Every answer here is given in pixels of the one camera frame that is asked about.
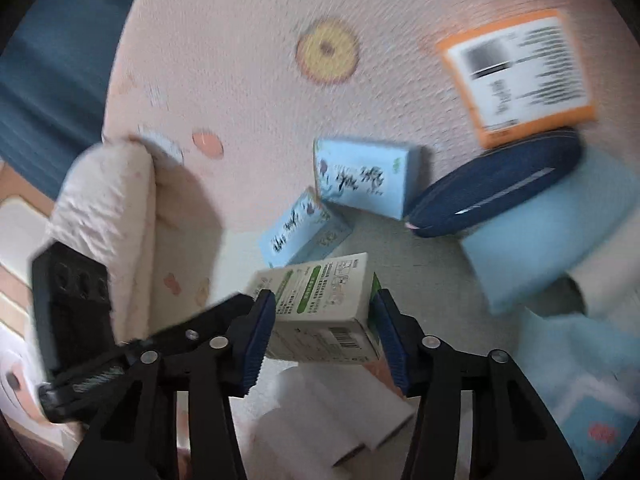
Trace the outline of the white paper roll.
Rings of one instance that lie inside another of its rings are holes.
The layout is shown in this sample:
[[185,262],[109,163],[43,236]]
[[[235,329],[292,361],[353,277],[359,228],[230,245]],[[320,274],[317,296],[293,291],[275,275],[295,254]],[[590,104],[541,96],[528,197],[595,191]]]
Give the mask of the white paper roll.
[[619,229],[567,272],[585,314],[604,318],[639,289],[639,230]]
[[293,479],[347,479],[341,464],[364,444],[312,391],[297,367],[278,375],[276,407],[259,419],[256,440]]
[[414,407],[363,366],[306,363],[294,370],[371,451],[377,450],[413,418]]

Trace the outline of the light blue tea box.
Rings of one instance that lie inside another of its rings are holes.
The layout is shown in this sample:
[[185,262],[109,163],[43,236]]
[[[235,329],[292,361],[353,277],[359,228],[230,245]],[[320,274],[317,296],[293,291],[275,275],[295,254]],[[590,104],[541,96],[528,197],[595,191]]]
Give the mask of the light blue tea box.
[[418,192],[421,149],[353,138],[314,140],[314,180],[325,202],[400,220]]
[[267,266],[280,268],[326,258],[351,232],[341,214],[322,203],[313,188],[306,188],[262,233],[259,249]]

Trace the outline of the blue wet wipes pack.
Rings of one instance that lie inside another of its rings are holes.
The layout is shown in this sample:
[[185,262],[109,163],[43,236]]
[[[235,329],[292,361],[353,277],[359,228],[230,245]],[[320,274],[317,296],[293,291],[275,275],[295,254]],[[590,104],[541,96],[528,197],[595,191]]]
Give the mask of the blue wet wipes pack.
[[639,422],[639,337],[580,314],[525,310],[515,361],[584,477],[599,478]]

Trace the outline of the dark blue denim pouch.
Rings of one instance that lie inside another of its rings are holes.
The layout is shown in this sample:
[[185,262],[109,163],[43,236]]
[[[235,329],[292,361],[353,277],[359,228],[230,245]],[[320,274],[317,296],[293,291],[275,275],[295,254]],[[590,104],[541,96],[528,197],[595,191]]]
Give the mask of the dark blue denim pouch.
[[407,214],[414,235],[456,234],[527,202],[571,174],[585,144],[563,127],[487,151],[416,196]]

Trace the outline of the orange tissue pack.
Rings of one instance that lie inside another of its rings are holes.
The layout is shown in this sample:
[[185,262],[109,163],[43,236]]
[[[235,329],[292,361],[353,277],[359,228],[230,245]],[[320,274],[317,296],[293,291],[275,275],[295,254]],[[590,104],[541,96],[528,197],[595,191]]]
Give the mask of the orange tissue pack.
[[559,10],[459,32],[437,49],[486,150],[597,118],[579,44]]

